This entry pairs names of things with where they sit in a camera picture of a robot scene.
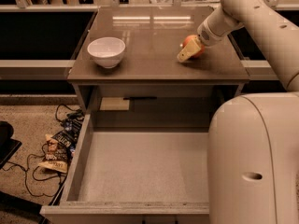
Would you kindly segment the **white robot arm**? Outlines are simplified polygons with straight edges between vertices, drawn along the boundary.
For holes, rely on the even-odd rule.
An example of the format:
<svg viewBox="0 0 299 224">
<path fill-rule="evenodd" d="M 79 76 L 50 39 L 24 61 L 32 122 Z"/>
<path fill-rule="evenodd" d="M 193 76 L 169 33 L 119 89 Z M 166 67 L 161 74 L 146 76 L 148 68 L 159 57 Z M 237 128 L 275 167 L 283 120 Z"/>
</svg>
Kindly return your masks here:
<svg viewBox="0 0 299 224">
<path fill-rule="evenodd" d="M 245 27 L 284 87 L 238 96 L 215 113 L 208 132 L 210 224 L 298 224 L 299 29 L 271 0 L 221 0 L 185 43 L 185 62 Z"/>
</svg>

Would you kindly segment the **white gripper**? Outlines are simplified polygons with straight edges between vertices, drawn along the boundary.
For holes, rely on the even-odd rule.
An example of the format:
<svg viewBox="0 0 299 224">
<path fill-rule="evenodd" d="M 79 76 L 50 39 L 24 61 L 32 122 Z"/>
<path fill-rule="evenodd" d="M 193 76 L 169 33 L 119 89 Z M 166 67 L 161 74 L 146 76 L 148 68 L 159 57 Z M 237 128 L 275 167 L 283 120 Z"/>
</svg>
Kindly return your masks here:
<svg viewBox="0 0 299 224">
<path fill-rule="evenodd" d="M 184 48 L 181 46 L 177 59 L 180 63 L 189 60 L 195 53 L 201 49 L 201 42 L 211 47 L 222 41 L 225 32 L 222 29 L 221 20 L 216 18 L 213 14 L 209 15 L 197 28 L 197 38 L 192 39 Z"/>
</svg>

